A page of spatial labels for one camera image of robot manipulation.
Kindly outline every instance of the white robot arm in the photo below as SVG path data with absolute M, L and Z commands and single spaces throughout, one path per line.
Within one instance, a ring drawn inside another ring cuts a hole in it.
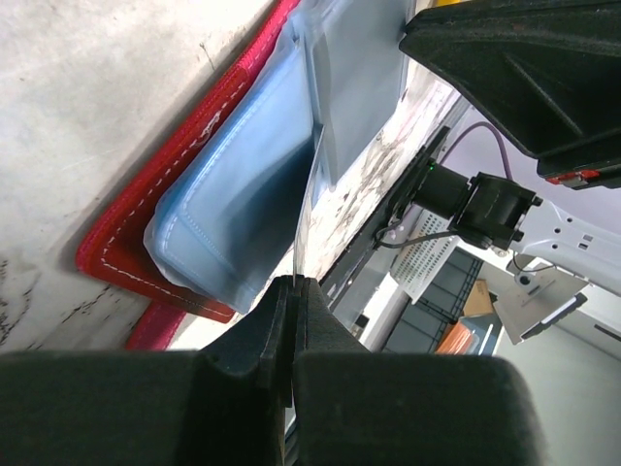
M 621 236 L 576 218 L 549 201 L 532 206 L 520 230 L 522 239 L 511 243 L 516 252 L 545 259 L 621 295 Z

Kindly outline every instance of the blue folder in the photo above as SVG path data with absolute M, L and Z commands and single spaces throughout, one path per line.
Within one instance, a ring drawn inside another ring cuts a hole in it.
M 410 7 L 303 0 L 292 12 L 253 87 L 157 206 L 145 245 L 168 280 L 250 310 L 293 242 L 313 159 L 315 185 L 334 184 L 394 112 Z

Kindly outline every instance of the black cable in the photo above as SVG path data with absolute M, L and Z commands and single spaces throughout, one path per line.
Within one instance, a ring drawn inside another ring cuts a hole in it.
M 448 159 L 448 157 L 453 153 L 453 151 L 455 150 L 455 148 L 457 148 L 457 146 L 459 146 L 459 144 L 464 140 L 464 138 L 466 136 L 468 136 L 473 130 L 479 128 L 479 127 L 483 127 L 488 129 L 496 138 L 496 142 L 498 143 L 498 149 L 500 150 L 501 153 L 501 160 L 503 161 L 503 167 L 505 168 L 505 176 L 507 177 L 508 180 L 513 180 L 513 174 L 511 173 L 511 168 L 509 166 L 508 163 L 508 156 L 507 156 L 507 147 L 505 146 L 505 141 L 503 140 L 503 136 L 501 135 L 500 131 L 498 129 L 496 129 L 494 127 L 494 125 L 492 125 L 491 123 L 487 122 L 487 121 L 479 121 L 471 126 L 469 126 L 468 128 L 466 128 L 455 140 L 455 142 L 451 145 L 451 147 L 446 151 L 446 154 L 444 155 L 444 158 L 442 159 L 442 161 L 440 162 L 441 165 L 443 165 L 446 160 Z M 405 241 L 403 243 L 398 243 L 398 244 L 390 244 L 390 243 L 384 243 L 381 240 L 381 237 L 386 234 L 389 231 L 393 231 L 394 229 L 396 229 L 399 225 L 401 225 L 404 221 L 404 219 L 406 218 L 406 214 L 404 214 L 402 216 L 402 218 L 400 218 L 399 220 L 395 221 L 394 223 L 389 224 L 388 226 L 384 227 L 384 228 L 380 228 L 379 230 L 377 230 L 376 232 L 376 241 L 377 244 L 379 246 L 383 246 L 385 248 L 390 248 L 392 250 L 398 250 L 400 248 L 406 248 L 407 246 L 412 246 L 412 245 L 417 245 L 419 243 L 423 243 L 425 241 L 431 241 L 431 240 L 437 240 L 438 238 L 446 238 L 448 236 L 455 236 L 454 232 L 451 231 L 442 231 L 440 233 L 434 233 L 431 235 L 427 235 L 427 236 L 422 236 L 419 238 L 415 238 L 413 240 L 409 240 L 409 241 Z
M 513 263 L 513 265 L 515 266 L 515 268 L 516 268 L 517 270 L 519 270 L 520 272 L 533 272 L 533 273 L 536 273 L 536 272 L 541 272 L 542 270 L 547 270 L 547 269 L 556 269 L 556 265 L 554 265 L 554 264 L 552 264 L 552 265 L 546 265 L 546 266 L 544 266 L 544 267 L 540 267 L 540 268 L 535 269 L 535 270 L 527 270 L 527 269 L 523 269 L 522 267 L 520 267 L 519 265 L 517 265 L 517 261 L 515 260 L 515 256 L 516 256 L 516 253 L 515 253 L 515 251 L 514 251 L 514 252 L 513 252 L 513 258 L 511 259 L 511 262 Z
M 380 234 L 382 230 L 388 231 L 388 230 L 392 230 L 393 228 L 394 228 L 394 224 L 386 228 L 382 228 L 381 230 L 377 231 L 377 233 Z M 418 238 L 414 238 L 413 240 L 403 241 L 402 243 L 396 243 L 396 244 L 384 243 L 383 241 L 377 238 L 378 235 L 376 235 L 376 240 L 380 246 L 384 246 L 385 248 L 389 248 L 391 250 L 400 250 L 401 248 L 407 248 L 408 246 L 418 245 L 426 241 L 438 240 L 440 238 L 448 238 L 449 236 L 455 236 L 456 234 L 457 233 L 455 233 L 454 231 L 441 231 L 439 233 L 432 233 L 431 235 L 419 236 Z

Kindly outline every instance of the cardboard box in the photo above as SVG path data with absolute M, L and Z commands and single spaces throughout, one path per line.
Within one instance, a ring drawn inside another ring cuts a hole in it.
M 493 313 L 494 306 L 489 297 L 487 282 L 485 280 L 477 280 L 474 282 L 473 290 L 464 306 L 464 316 L 485 316 Z

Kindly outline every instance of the white perforated panel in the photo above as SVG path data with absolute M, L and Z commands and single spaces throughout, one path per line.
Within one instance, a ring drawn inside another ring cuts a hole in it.
M 410 239 L 445 231 L 448 220 L 423 211 L 409 235 Z M 458 237 L 440 238 L 403 248 L 390 270 L 399 286 L 416 301 L 453 252 Z

